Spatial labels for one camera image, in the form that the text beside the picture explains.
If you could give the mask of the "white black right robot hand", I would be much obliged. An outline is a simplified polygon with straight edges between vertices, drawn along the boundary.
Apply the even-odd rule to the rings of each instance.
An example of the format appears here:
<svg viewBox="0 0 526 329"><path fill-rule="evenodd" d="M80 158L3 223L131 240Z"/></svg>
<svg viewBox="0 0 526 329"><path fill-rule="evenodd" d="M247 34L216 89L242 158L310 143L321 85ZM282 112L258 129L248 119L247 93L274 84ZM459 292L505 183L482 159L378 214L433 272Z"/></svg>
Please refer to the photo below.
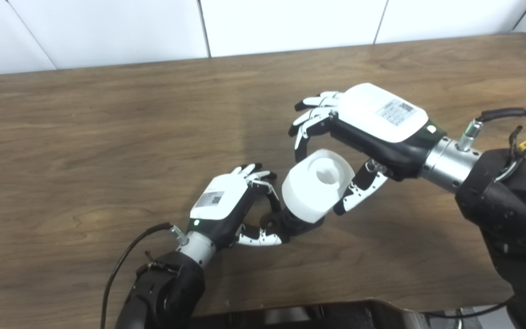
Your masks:
<svg viewBox="0 0 526 329"><path fill-rule="evenodd" d="M333 211L343 215L388 179L417 179L434 146L446 136L419 106L371 83L345 92L324 91L294 106L301 116L288 130L295 137L295 159L307 155L309 139L330 134L368 156Z"/></svg>

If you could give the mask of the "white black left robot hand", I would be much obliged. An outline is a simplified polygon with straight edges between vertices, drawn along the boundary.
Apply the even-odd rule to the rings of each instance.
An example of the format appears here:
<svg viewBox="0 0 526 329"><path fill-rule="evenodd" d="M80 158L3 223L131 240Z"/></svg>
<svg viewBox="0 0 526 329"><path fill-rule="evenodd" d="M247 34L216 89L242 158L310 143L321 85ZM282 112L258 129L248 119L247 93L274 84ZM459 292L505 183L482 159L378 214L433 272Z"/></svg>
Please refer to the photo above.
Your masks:
<svg viewBox="0 0 526 329"><path fill-rule="evenodd" d="M282 210L272 185L277 175L263 170L262 166L261 163L244 164L214 177L190 210L187 233L203 235L217 251L236 243L250 246L285 244L287 239L280 234L244 223L259 196L267 198L272 214Z"/></svg>

